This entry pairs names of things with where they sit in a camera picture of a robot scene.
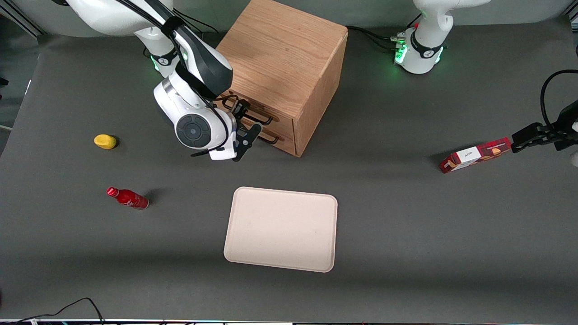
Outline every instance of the wood grain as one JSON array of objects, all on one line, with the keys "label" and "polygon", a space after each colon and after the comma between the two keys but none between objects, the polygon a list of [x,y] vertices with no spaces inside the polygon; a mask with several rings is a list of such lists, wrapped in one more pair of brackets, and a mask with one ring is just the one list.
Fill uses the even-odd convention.
[{"label": "wood grain", "polygon": [[217,50],[231,89],[292,117],[301,114],[347,28],[271,0],[252,0]]},{"label": "wood grain", "polygon": [[347,35],[343,38],[339,47],[335,49],[335,55],[331,58],[321,79],[311,93],[304,110],[301,111],[301,115],[294,120],[295,153],[297,157],[303,155],[305,147],[311,140],[327,106],[329,106],[339,87],[346,43]]},{"label": "wood grain", "polygon": [[234,70],[227,94],[248,100],[251,116],[272,116],[264,137],[300,157],[339,85],[346,40],[344,26],[251,0],[217,47]]}]

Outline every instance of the white label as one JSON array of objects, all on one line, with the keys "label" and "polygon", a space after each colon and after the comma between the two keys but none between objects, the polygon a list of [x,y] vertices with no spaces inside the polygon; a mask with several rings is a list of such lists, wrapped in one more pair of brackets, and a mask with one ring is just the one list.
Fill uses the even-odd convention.
[{"label": "white label", "polygon": [[458,155],[458,158],[460,159],[461,163],[453,169],[454,171],[470,166],[471,164],[475,163],[478,159],[481,158],[481,153],[477,149],[477,147],[472,147],[466,150],[458,151],[456,152],[456,154]]}]

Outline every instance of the plastic tray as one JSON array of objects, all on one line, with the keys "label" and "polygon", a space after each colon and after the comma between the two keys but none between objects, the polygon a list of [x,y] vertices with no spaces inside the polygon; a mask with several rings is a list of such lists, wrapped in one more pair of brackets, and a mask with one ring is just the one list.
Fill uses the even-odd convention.
[{"label": "plastic tray", "polygon": [[235,263],[329,272],[336,226],[337,200],[331,195],[240,187],[224,255]]}]

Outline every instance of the dark gray tabletop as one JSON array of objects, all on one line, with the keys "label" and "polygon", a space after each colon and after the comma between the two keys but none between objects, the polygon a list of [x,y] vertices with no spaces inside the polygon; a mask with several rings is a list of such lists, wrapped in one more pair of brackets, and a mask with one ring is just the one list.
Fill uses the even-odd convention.
[{"label": "dark gray tabletop", "polygon": [[[545,78],[578,67],[569,22],[457,27],[447,42],[440,64],[413,76],[351,32],[340,88],[304,156],[260,143],[234,163],[191,158],[178,143],[136,38],[46,39],[0,158],[0,317],[88,296],[117,319],[576,323],[570,151],[437,168],[445,152],[541,120]],[[551,84],[553,117],[577,87],[574,76]],[[120,147],[97,148],[100,133]],[[121,206],[109,186],[153,204]],[[227,262],[240,186],[334,195],[335,268]]]}]

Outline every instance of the yellow sponge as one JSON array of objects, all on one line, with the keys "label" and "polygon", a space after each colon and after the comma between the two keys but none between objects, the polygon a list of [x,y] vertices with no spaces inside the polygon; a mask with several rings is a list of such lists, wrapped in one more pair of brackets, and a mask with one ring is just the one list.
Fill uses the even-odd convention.
[{"label": "yellow sponge", "polygon": [[94,138],[94,144],[103,149],[110,150],[116,147],[116,139],[108,134],[99,134]]}]

